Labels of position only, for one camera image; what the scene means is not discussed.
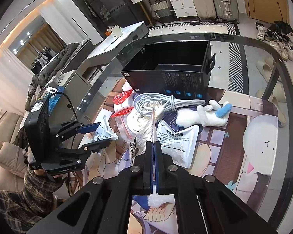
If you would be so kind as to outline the person's left hand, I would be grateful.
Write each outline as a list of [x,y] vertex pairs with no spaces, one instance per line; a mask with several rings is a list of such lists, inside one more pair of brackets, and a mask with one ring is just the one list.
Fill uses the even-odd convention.
[[32,167],[32,164],[34,162],[34,155],[32,153],[30,146],[28,147],[28,150],[27,150],[27,160],[28,160],[29,169],[33,171],[37,176],[47,176],[47,173],[43,169],[34,169]]

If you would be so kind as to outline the plaid sleeve left forearm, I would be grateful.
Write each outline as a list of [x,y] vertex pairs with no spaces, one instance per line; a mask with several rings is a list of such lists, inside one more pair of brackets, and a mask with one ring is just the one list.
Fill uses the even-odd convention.
[[29,168],[19,192],[0,191],[0,233],[27,233],[54,209],[54,196],[64,178],[37,176]]

